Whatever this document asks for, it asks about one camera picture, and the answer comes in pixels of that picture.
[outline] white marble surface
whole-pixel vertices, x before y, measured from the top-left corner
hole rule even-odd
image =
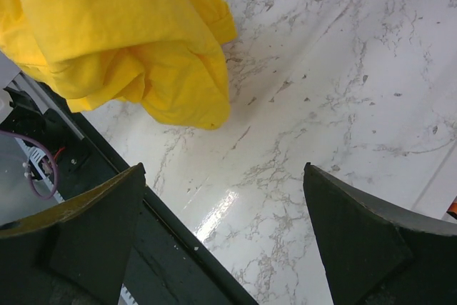
[[[259,303],[331,304],[303,167],[413,206],[456,139],[457,0],[228,2],[222,129],[86,116]]]

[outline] yellow towel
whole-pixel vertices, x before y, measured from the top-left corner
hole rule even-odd
[[[123,99],[216,129],[230,112],[220,45],[235,36],[223,0],[0,0],[0,49],[72,111]]]

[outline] purple cable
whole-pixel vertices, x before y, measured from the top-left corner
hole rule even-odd
[[[54,194],[57,192],[57,185],[59,184],[59,168],[58,168],[56,160],[52,156],[51,152],[43,144],[41,144],[40,142],[38,142],[34,139],[31,139],[30,137],[27,137],[27,136],[24,136],[21,134],[15,134],[13,132],[7,132],[4,130],[0,130],[0,134],[3,134],[4,136],[12,137],[14,139],[21,139],[23,141],[27,141],[27,142],[33,144],[35,147],[40,148],[44,152],[44,154],[47,156],[49,162],[51,163],[51,168],[52,168],[52,172],[54,175],[54,182],[53,182],[54,185],[52,186],[51,193],[48,196],[42,196],[36,190],[34,181],[31,179],[30,174],[27,176],[27,180],[29,181],[31,190],[36,194],[37,197],[39,197],[40,199],[43,199],[43,200],[49,200],[50,198],[52,198],[54,196]]]

